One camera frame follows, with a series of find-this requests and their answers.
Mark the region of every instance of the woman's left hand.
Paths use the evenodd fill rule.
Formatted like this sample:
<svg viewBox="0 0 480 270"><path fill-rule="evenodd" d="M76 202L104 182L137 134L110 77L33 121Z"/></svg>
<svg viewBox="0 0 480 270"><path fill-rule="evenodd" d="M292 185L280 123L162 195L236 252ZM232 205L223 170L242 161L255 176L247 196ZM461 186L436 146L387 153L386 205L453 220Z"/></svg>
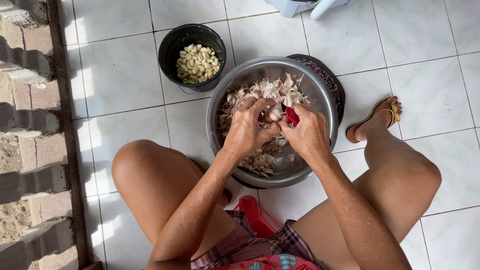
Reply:
<svg viewBox="0 0 480 270"><path fill-rule="evenodd" d="M254 97L248 98L233 115L232 126L222 150L241 160L280 133L280 127L276 122L271 123L267 129L258 123L258 116L265 107L275 104L276 102L271 98L259 100Z"/></svg>

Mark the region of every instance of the pink shorts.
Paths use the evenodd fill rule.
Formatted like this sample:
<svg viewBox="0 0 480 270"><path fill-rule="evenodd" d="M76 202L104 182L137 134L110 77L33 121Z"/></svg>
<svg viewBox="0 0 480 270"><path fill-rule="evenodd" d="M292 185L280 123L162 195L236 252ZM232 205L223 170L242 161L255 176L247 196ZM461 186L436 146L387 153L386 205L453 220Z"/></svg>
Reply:
<svg viewBox="0 0 480 270"><path fill-rule="evenodd" d="M274 254L290 254L311 261L320 270L328 270L319 262L307 247L305 241L291 227L294 220L287 220L283 227L272 236L260 238L248 223L242 211L227 210L237 222L237 226L217 245L203 256L192 262L192 270L208 270L232 263L270 256Z"/></svg>

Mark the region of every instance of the stainless steel bowl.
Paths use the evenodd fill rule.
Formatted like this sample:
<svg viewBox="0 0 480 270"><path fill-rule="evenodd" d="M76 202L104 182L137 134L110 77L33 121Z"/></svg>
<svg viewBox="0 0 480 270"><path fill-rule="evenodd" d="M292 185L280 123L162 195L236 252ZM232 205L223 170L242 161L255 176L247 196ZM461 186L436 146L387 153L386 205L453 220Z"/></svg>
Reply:
<svg viewBox="0 0 480 270"><path fill-rule="evenodd" d="M299 79L303 74L299 91L304 96L308 96L313 102L313 107L323 113L328 119L328 132L332 144L330 149L335 146L338 132L338 115L336 111L335 101L325 82L304 64L285 57L267 56L245 62L230 71L216 86L213 95L208 104L207 111L207 132L210 147L216 155L223 147L224 139L218 127L219 115L222 105L227 100L228 91L239 89L243 84L253 84L259 82L263 78L268 78L270 82L280 78L282 81L286 79L285 73L289 73L292 80ZM313 174L310 166L299 155L295 155L295 160L290 163L286 161L287 154L294 154L295 150L291 147L283 147L282 155L276 155L277 159L273 167L277 175L270 178L259 176L256 173L237 167L233 176L239 180L261 188L279 188L299 183Z"/></svg>

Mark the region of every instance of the brown sandal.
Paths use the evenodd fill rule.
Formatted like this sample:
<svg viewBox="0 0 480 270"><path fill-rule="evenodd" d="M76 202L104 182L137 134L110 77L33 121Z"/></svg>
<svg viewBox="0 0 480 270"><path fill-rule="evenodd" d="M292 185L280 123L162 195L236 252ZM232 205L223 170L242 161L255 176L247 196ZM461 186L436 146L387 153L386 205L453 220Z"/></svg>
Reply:
<svg viewBox="0 0 480 270"><path fill-rule="evenodd" d="M202 174L205 174L205 173L206 173L206 170L205 170L200 164L198 164L198 162L196 162L196 161L194 161L194 160L192 160L192 159L190 159L190 160L193 162L193 164L194 164L195 166L197 166L197 168L200 170L200 172L201 172ZM227 202L228 202L227 204L229 204L229 203L232 201L232 199L233 199L233 194L232 194L232 192L229 191L227 188L224 188L224 189L223 189L223 194L225 194L225 196L227 197Z"/></svg>
<svg viewBox="0 0 480 270"><path fill-rule="evenodd" d="M353 144L357 144L359 143L360 141L357 140L355 138L355 131L361 127L361 125L363 125L365 122L367 122L368 120L370 120L372 118L372 116L376 113L379 113L381 111L389 111L392 113L392 120L390 121L390 124L388 125L387 129L389 129L393 124L395 124L396 122L400 121L400 114L398 114L398 108L397 106L395 105L396 101L392 102L392 109L385 109L385 110L380 110L380 111L377 111L375 112L375 110L377 110L377 108L380 106L380 104L384 101L386 101L387 99L389 98L384 98L380 101L377 102L377 104L375 104L375 106L373 107L372 111L370 112L370 115L365 119L363 120L362 122L358 122L356 124L354 124L353 126L349 127L347 129L347 140Z"/></svg>

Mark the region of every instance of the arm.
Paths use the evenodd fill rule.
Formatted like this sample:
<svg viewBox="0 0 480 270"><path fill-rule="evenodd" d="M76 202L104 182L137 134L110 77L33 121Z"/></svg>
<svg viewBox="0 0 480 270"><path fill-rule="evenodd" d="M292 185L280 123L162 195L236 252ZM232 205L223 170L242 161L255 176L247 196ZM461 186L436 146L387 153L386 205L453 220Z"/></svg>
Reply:
<svg viewBox="0 0 480 270"><path fill-rule="evenodd" d="M300 118L291 128L279 123L292 147L318 176L342 230L347 247L364 270L410 270L400 244L373 207L360 194L330 153L326 117L314 109L292 106Z"/></svg>
<svg viewBox="0 0 480 270"><path fill-rule="evenodd" d="M190 260L203 240L231 173L242 158L280 132L276 124L263 129L258 123L260 112L274 103L272 99L249 98L235 113L223 148L159 232L145 270L190 269Z"/></svg>

